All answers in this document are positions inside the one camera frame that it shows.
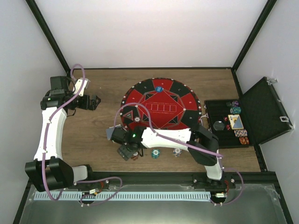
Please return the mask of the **red poker chip stack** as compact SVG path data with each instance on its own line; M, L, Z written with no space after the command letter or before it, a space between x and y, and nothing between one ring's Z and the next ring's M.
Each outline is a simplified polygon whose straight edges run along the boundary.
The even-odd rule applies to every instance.
M132 155L131 159L135 161L135 160L138 159L138 157L139 157L139 153L138 153L138 152L135 152L135 153Z

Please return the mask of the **teal poker chip stack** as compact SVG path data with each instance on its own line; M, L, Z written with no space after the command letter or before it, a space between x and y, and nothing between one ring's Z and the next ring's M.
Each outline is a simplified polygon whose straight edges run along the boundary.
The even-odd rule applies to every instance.
M159 149L153 149L151 151L151 157L153 159L157 159L160 156L160 150Z

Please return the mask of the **red 100 chip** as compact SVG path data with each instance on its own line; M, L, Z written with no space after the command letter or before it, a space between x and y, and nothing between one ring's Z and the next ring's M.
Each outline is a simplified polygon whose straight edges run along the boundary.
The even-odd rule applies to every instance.
M134 118L134 121L135 121L136 123L139 123L139 122L141 121L141 119L140 119L140 117L135 117L135 118Z

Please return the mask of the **blue small blind button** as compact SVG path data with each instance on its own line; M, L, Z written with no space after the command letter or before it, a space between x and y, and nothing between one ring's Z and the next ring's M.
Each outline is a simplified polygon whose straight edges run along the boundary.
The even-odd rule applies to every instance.
M163 91L163 87L161 87L161 86L157 86L157 87L155 88L155 91L156 91L156 92L162 92L162 91Z

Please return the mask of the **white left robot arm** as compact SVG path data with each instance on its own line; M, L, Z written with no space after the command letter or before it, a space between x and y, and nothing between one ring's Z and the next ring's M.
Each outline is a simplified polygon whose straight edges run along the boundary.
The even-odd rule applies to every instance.
M78 182L86 189L95 184L90 165L71 167L62 157L63 128L68 111L77 109L94 111L101 99L84 93L90 81L80 78L73 82L64 76L50 78L50 90L40 102L43 126L33 161L25 164L25 172L39 192L71 187Z

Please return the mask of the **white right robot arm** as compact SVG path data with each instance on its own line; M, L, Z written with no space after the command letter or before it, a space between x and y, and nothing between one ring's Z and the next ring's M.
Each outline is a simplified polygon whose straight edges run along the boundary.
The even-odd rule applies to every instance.
M218 188L224 183L223 168L219 154L218 137L200 124L180 130L161 130L137 126L126 130L121 125L106 130L107 139L118 143L118 154L127 161L134 153L146 148L171 148L187 151L206 169L208 184Z

